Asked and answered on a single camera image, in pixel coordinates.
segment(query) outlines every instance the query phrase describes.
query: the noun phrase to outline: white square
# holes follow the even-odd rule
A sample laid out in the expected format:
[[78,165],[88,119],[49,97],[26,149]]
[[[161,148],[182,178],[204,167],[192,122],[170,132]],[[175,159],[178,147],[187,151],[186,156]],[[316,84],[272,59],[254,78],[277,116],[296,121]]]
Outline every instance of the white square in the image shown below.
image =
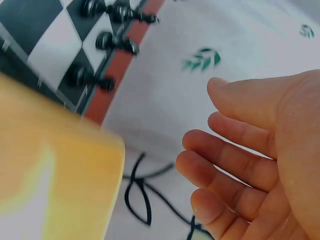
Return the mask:
[[106,55],[106,51],[96,49],[96,40],[101,32],[113,32],[110,18],[106,13],[103,13],[100,19],[96,22],[88,36],[86,36],[82,45],[83,51],[91,63],[94,72],[97,71]]
[[81,43],[69,14],[62,11],[42,35],[27,63],[56,90],[81,49]]
[[139,4],[140,4],[141,0],[130,0],[130,7],[135,10]]
[[73,0],[60,0],[64,9],[67,8],[72,1]]

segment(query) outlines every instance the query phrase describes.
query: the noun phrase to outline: yellow object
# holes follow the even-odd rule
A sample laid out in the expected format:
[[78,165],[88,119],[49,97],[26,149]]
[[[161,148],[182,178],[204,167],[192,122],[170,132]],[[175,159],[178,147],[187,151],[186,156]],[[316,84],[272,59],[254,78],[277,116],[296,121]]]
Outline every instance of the yellow object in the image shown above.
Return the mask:
[[123,141],[0,74],[0,240],[102,240]]

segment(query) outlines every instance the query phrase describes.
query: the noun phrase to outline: finger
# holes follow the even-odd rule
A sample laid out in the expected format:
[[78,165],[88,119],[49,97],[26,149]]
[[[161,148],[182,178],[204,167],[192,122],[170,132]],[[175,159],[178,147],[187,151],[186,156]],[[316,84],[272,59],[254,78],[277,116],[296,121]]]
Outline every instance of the finger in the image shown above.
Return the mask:
[[275,135],[273,132],[231,119],[214,112],[208,119],[209,127],[220,136],[262,153],[272,159],[277,158]]
[[229,208],[248,221],[259,214],[267,194],[231,178],[193,151],[180,153],[177,170],[199,188],[206,188],[217,195]]
[[216,240],[240,240],[249,226],[206,189],[198,189],[192,194],[191,205],[196,219]]
[[230,83],[221,78],[212,78],[208,82],[207,91],[223,115],[273,131],[278,113],[290,96],[314,77],[314,72],[309,71],[294,76]]
[[277,162],[255,155],[201,130],[187,132],[182,140],[194,151],[250,186],[269,192],[279,181]]

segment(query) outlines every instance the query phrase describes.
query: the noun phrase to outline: green leaf print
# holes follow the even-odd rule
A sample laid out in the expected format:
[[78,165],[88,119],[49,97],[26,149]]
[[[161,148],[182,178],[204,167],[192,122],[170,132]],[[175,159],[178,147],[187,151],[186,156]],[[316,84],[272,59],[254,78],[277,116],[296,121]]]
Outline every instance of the green leaf print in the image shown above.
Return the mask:
[[212,49],[211,48],[201,48],[198,52],[199,53],[212,52]]
[[192,68],[191,68],[191,71],[194,71],[195,69],[197,69],[198,67],[200,67],[200,65],[201,65],[201,62],[200,62],[200,61],[194,63],[193,66],[192,66]]
[[189,67],[191,67],[191,65],[193,65],[194,63],[190,60],[184,61],[184,67],[183,69],[187,69]]
[[190,60],[183,61],[182,70],[190,69],[193,72],[196,69],[201,69],[204,72],[211,64],[215,67],[220,61],[220,55],[213,48],[203,47],[196,54],[193,54]]
[[315,38],[315,32],[312,30],[312,28],[310,26],[308,26],[307,24],[302,24],[301,25],[301,30],[300,30],[300,35],[308,38],[308,39],[314,39]]
[[204,64],[202,66],[202,72],[206,70],[207,67],[209,67],[210,63],[211,63],[211,57],[208,57],[204,60]]
[[221,62],[221,57],[219,53],[215,52],[214,54],[214,66],[217,66]]
[[195,55],[193,55],[195,58],[197,58],[197,59],[203,59],[204,58],[204,56],[202,56],[202,55],[199,55],[199,54],[195,54]]

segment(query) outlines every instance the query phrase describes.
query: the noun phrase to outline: chess pawn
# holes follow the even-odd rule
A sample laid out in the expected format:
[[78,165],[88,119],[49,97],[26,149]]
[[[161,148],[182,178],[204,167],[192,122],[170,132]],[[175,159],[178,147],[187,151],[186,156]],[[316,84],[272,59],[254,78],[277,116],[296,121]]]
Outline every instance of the chess pawn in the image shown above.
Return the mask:
[[95,47],[100,50],[107,50],[109,48],[121,49],[133,55],[138,55],[139,46],[129,38],[119,38],[114,36],[111,32],[101,32],[96,38]]
[[71,87],[83,87],[85,85],[98,85],[107,92],[112,92],[115,88],[115,80],[112,77],[98,78],[84,65],[74,64],[69,72],[69,85]]
[[97,14],[106,12],[107,9],[108,7],[98,0],[84,0],[81,6],[81,15],[93,18]]
[[124,3],[115,3],[106,6],[99,0],[84,0],[81,7],[81,15],[84,17],[94,17],[97,14],[106,12],[117,23],[125,23],[130,20],[138,20],[148,24],[159,23],[155,14],[145,14],[132,10],[129,5]]

